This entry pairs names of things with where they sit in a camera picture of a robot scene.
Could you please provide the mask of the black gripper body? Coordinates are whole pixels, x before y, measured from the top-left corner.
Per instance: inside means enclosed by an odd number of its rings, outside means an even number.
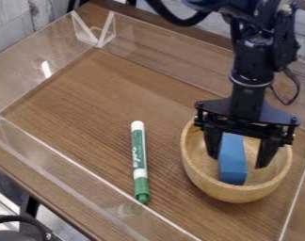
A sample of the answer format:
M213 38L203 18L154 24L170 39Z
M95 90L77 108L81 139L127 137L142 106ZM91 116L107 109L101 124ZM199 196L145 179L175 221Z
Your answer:
M275 108L265 100L265 88L233 85L231 95L223 99L197 101L194 125L205 132L213 127L223 133L231 133L259 140L275 140L279 145L294 143L294 130L299 118Z

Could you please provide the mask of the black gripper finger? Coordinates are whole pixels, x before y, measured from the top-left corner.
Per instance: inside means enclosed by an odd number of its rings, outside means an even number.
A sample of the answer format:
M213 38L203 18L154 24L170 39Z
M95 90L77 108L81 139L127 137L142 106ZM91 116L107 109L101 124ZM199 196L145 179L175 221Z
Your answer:
M205 142L207 147L207 155L213 158L218 158L219 146L222 141L223 132L213 127L205 127Z
M271 139L261 140L259 150L257 155L257 162L255 162L257 169L262 169L270 164L278 152L279 147L281 145L275 140L271 140Z

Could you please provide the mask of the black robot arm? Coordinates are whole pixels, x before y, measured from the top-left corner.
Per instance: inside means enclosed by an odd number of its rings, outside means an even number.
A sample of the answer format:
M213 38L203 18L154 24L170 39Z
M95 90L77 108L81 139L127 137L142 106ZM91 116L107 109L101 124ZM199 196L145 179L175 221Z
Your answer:
M162 0L146 0L166 20L194 26L213 12L230 26L234 64L229 73L233 88L225 99L198 101L194 125L205 132L207 154L217 158L225 134L261 140L255 166L266 167L278 149L294 142L299 119L266 101L274 75L290 73L299 44L294 35L297 0L183 0L195 14L182 19Z

